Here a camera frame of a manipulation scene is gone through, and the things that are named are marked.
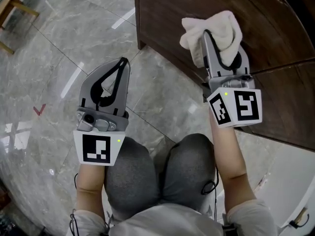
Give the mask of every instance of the marble floor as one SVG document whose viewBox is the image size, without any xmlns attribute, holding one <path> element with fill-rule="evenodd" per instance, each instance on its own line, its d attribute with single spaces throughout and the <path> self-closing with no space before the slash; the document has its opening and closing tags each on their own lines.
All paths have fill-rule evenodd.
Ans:
<svg viewBox="0 0 315 236">
<path fill-rule="evenodd" d="M 40 15 L 15 10 L 0 30 L 0 40 L 16 50 L 13 56 L 0 50 L 0 178 L 34 224 L 62 235 L 76 199 L 78 93 L 93 69 L 129 59 L 126 133 L 156 160 L 187 134 L 212 139 L 208 106 L 201 89 L 169 61 L 149 47 L 138 50 L 134 0 L 22 1 Z M 108 92 L 113 81 L 103 85 Z M 285 145 L 237 137 L 255 188 Z M 103 202 L 110 212 L 105 192 Z"/>
</svg>

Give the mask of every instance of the towel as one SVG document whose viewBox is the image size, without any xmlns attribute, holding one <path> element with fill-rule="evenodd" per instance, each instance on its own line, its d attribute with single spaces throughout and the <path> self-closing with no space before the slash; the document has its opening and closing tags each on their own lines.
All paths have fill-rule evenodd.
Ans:
<svg viewBox="0 0 315 236">
<path fill-rule="evenodd" d="M 190 50 L 193 63 L 203 67 L 201 37 L 204 30 L 209 30 L 215 40 L 222 63 L 230 66 L 237 55 L 242 41 L 242 32 L 234 14 L 231 11 L 222 11 L 206 20 L 183 18 L 182 25 L 186 33 L 181 37 L 180 44 Z"/>
</svg>

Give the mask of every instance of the human arm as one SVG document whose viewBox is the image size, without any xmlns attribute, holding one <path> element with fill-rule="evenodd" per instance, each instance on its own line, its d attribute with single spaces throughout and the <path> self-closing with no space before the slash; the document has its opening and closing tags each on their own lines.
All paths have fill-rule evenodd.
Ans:
<svg viewBox="0 0 315 236">
<path fill-rule="evenodd" d="M 81 164 L 77 177 L 77 210 L 87 210 L 105 220 L 102 205 L 102 188 L 105 167 Z"/>
<path fill-rule="evenodd" d="M 247 176 L 245 161 L 233 128 L 219 128 L 210 111 L 215 158 L 225 193 L 225 211 L 256 199 Z"/>
</svg>

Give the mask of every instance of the white shirt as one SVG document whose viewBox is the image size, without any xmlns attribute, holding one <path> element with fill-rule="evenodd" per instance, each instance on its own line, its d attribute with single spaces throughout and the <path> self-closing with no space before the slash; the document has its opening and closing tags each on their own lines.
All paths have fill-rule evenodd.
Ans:
<svg viewBox="0 0 315 236">
<path fill-rule="evenodd" d="M 80 236 L 105 232 L 104 220 L 95 213 L 74 213 Z M 276 236 L 277 227 L 262 200 L 251 200 L 232 208 L 227 214 L 238 236 Z M 110 236 L 224 236 L 222 225 L 206 215 L 176 204 L 162 204 L 140 212 L 109 231 Z M 72 236 L 70 229 L 66 236 Z"/>
</svg>

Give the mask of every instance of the wooden cabinet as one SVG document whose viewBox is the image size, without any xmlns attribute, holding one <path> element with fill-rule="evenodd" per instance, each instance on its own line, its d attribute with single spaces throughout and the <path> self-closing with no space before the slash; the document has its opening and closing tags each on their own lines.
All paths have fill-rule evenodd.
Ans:
<svg viewBox="0 0 315 236">
<path fill-rule="evenodd" d="M 310 6 L 311 0 L 298 0 L 298 5 L 293 7 L 290 1 L 135 0 L 139 48 L 148 44 L 200 84 L 207 77 L 205 69 L 196 68 L 190 51 L 179 44 L 185 33 L 182 18 L 207 19 L 223 10 L 232 11 L 243 32 L 242 46 L 249 56 L 251 73 L 263 93 L 264 121 L 247 130 L 315 150 L 315 144 L 309 141 L 309 137 L 306 134 L 302 137 L 304 131 L 314 135 L 315 114 L 299 109 L 308 107 L 315 110 L 314 104 L 311 104 L 314 100 L 311 95 L 314 94 L 310 93 L 314 92 L 314 83 L 307 83 L 304 93 L 308 92 L 308 96 L 305 98 L 298 93 L 302 93 L 302 86 L 305 85 L 299 76 L 305 76 L 306 70 L 311 74 L 313 70 L 313 33 L 307 30 L 312 28 L 312 22 L 305 19 L 313 19 L 314 8 L 305 9 Z M 301 18 L 308 22 L 307 27 Z M 285 91 L 290 92 L 290 96 L 285 95 Z M 297 137 L 294 136 L 296 127 L 304 130 L 297 133 Z"/>
</svg>

